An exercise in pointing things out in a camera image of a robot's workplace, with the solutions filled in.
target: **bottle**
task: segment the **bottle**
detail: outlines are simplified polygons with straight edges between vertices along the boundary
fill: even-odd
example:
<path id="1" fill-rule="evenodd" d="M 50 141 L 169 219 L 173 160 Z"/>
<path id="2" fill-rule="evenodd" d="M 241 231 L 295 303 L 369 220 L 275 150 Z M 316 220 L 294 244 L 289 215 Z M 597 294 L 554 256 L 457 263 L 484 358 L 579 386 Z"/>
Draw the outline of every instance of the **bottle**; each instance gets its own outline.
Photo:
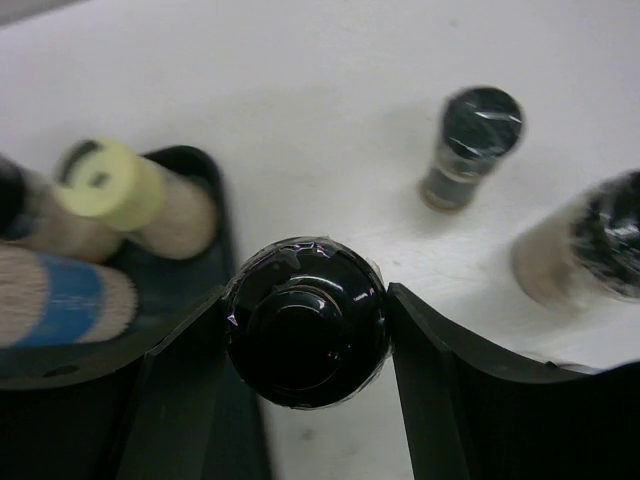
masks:
<path id="1" fill-rule="evenodd" d="M 447 101 L 435 157 L 421 193 L 447 213 L 468 205 L 484 177 L 513 151 L 523 134 L 523 114 L 507 93 L 475 87 Z"/>
<path id="2" fill-rule="evenodd" d="M 39 174 L 0 157 L 0 241 L 31 250 L 100 263 L 122 235 L 64 210 Z"/>
<path id="3" fill-rule="evenodd" d="M 194 257 L 215 236 L 216 208 L 207 192 L 113 140 L 76 145 L 60 162 L 57 187 L 69 211 L 160 257 Z"/>
<path id="4" fill-rule="evenodd" d="M 640 300 L 640 171 L 583 192 L 521 234 L 512 265 L 521 288 L 555 310 Z"/>
<path id="5" fill-rule="evenodd" d="M 0 347 L 110 340 L 136 309 L 136 290 L 121 272 L 0 246 Z"/>
<path id="6" fill-rule="evenodd" d="M 390 354 L 386 292 L 373 268 L 328 238 L 282 240 L 249 259 L 222 297 L 228 353 L 268 400 L 342 402 Z"/>

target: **cylindrical container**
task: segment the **cylindrical container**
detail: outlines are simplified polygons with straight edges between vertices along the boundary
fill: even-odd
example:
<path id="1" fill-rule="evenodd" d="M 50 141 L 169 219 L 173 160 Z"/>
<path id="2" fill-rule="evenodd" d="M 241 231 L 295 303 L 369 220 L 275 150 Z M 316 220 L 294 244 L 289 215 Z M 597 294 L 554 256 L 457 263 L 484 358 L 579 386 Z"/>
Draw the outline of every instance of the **cylindrical container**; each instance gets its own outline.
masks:
<path id="1" fill-rule="evenodd" d="M 481 180 L 513 151 L 523 134 L 524 119 L 509 94 L 477 87 L 449 98 L 441 121 L 421 193 L 432 208 L 453 213 L 473 200 Z"/>
<path id="2" fill-rule="evenodd" d="M 109 340 L 136 309 L 133 284 L 116 270 L 0 247 L 0 347 Z"/>
<path id="3" fill-rule="evenodd" d="M 524 232 L 512 264 L 522 289 L 556 310 L 640 300 L 640 171 L 589 189 Z"/>
<path id="4" fill-rule="evenodd" d="M 71 212 L 126 232 L 160 257 L 198 255 L 216 232 L 204 189 L 109 139 L 82 142 L 63 158 L 56 193 Z"/>
<path id="5" fill-rule="evenodd" d="M 0 241 L 31 250 L 100 263 L 122 235 L 64 210 L 39 174 L 0 157 Z"/>
<path id="6" fill-rule="evenodd" d="M 248 260 L 223 295 L 238 373 L 279 405 L 312 409 L 367 385 L 391 350 L 378 274 L 328 238 L 283 240 Z"/>

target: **white surface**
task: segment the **white surface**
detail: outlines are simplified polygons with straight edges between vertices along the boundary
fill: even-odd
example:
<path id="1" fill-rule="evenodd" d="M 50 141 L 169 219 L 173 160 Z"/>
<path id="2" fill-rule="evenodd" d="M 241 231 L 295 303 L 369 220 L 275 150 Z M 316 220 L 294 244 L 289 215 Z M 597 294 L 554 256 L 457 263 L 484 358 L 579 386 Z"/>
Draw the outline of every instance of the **white surface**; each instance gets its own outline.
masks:
<path id="1" fill-rule="evenodd" d="M 639 309 L 549 314 L 506 249 L 638 166 L 639 27 L 632 0 L 94 0 L 0 30 L 0 145 L 44 171 L 92 134 L 204 148 L 242 258 L 330 234 L 502 345 L 606 367 L 637 357 Z M 472 84 L 519 99 L 527 137 L 445 217 L 416 184 L 443 97 Z M 269 411 L 282 479 L 411 478 L 390 364 L 341 407 Z"/>

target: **black jar lid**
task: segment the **black jar lid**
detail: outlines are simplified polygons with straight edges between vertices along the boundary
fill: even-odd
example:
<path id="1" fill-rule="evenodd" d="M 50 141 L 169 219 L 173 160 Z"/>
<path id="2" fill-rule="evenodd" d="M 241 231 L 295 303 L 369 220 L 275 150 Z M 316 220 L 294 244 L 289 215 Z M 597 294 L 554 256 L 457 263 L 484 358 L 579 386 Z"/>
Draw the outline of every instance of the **black jar lid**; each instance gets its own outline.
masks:
<path id="1" fill-rule="evenodd" d="M 24 211 L 27 186 L 20 167 L 0 155 L 0 237 Z"/>
<path id="2" fill-rule="evenodd" d="M 523 112 L 508 93 L 494 87 L 469 88 L 447 102 L 442 140 L 463 159 L 495 161 L 518 143 L 523 123 Z"/>
<path id="3" fill-rule="evenodd" d="M 605 182 L 587 197 L 572 226 L 574 254 L 607 288 L 640 298 L 640 170 Z"/>
<path id="4" fill-rule="evenodd" d="M 312 409 L 357 392 L 390 353 L 386 292 L 371 266 L 327 238 L 270 245 L 223 296 L 229 356 L 268 400 Z"/>

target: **black tray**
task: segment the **black tray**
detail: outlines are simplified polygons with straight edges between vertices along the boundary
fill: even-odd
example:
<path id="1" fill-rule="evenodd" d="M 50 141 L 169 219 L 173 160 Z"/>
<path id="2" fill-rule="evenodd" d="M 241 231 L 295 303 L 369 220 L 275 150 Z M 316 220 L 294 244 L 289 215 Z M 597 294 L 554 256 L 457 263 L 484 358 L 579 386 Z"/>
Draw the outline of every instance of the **black tray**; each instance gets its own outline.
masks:
<path id="1" fill-rule="evenodd" d="M 207 189 L 217 238 L 180 262 L 123 247 L 109 265 L 133 279 L 141 305 L 120 339 L 2 352 L 15 362 L 2 387 L 30 389 L 0 392 L 2 479 L 270 478 L 257 399 L 226 362 L 224 322 L 207 311 L 235 270 L 219 173 L 191 147 L 146 157 Z"/>
<path id="2" fill-rule="evenodd" d="M 218 235 L 189 260 L 156 257 L 131 242 L 107 262 L 134 282 L 140 306 L 129 329 L 99 344 L 0 350 L 0 390 L 42 389 L 91 380 L 139 358 L 173 330 L 190 308 L 202 305 L 211 289 L 225 285 L 235 271 L 231 233 L 220 174 L 204 152 L 171 147 L 146 158 L 203 186 L 218 206 Z"/>

